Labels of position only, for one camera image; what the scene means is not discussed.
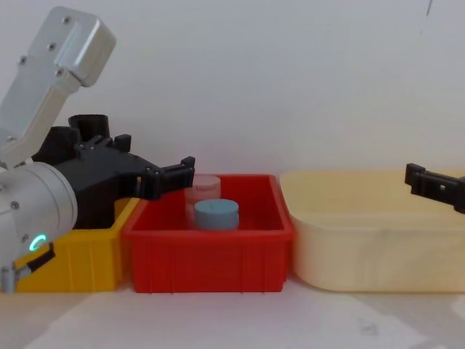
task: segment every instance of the green indicator light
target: green indicator light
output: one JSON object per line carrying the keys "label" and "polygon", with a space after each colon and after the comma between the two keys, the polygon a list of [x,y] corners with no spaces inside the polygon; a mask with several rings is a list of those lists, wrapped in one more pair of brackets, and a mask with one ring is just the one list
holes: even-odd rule
{"label": "green indicator light", "polygon": [[29,245],[29,251],[36,251],[45,241],[47,237],[45,234],[37,235]]}

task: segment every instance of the yellow bin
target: yellow bin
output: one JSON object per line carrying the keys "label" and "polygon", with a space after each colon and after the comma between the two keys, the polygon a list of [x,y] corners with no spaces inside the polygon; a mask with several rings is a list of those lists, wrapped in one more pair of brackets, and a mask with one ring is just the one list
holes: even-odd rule
{"label": "yellow bin", "polygon": [[[54,241],[56,257],[19,281],[18,292],[114,291],[126,274],[127,256],[120,231],[139,199],[115,203],[116,220],[109,229],[72,230]],[[21,267],[48,246],[16,262]]]}

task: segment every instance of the black clamp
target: black clamp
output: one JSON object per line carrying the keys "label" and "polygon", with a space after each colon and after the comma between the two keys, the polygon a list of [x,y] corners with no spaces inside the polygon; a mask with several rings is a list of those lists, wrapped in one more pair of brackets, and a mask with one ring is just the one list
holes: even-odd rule
{"label": "black clamp", "polygon": [[69,127],[52,127],[33,160],[54,166],[71,184],[78,202],[75,229],[109,228],[120,198],[157,200],[192,186],[192,156],[157,167],[130,153],[130,135],[110,136],[106,115],[75,115],[68,122]]}
{"label": "black clamp", "polygon": [[446,176],[407,164],[405,183],[411,186],[413,195],[452,205],[457,212],[465,214],[465,177]]}

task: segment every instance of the silver robot arm segment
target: silver robot arm segment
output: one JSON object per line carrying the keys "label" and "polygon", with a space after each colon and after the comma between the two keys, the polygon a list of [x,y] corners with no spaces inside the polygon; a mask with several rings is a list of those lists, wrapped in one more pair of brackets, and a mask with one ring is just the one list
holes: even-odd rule
{"label": "silver robot arm segment", "polygon": [[69,95],[92,86],[115,36],[96,16],[55,7],[0,105],[0,163],[10,169],[41,147]]}

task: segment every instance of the plastic bin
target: plastic bin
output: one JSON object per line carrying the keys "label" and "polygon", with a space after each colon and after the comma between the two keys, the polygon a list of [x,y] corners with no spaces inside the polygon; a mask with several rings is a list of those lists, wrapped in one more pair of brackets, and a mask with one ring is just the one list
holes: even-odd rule
{"label": "plastic bin", "polygon": [[[103,292],[113,291],[123,281],[128,265],[120,232],[139,199],[115,203],[112,228],[72,230],[54,242],[56,257],[18,282],[18,292]],[[43,247],[17,261],[17,266],[42,254]]]}
{"label": "plastic bin", "polygon": [[297,229],[297,276],[332,291],[464,292],[465,215],[411,195],[404,176],[284,174],[281,188]]}
{"label": "plastic bin", "polygon": [[123,230],[136,292],[281,291],[294,230],[276,179],[220,178],[222,197],[239,203],[237,230],[189,229],[182,191],[140,202]]}

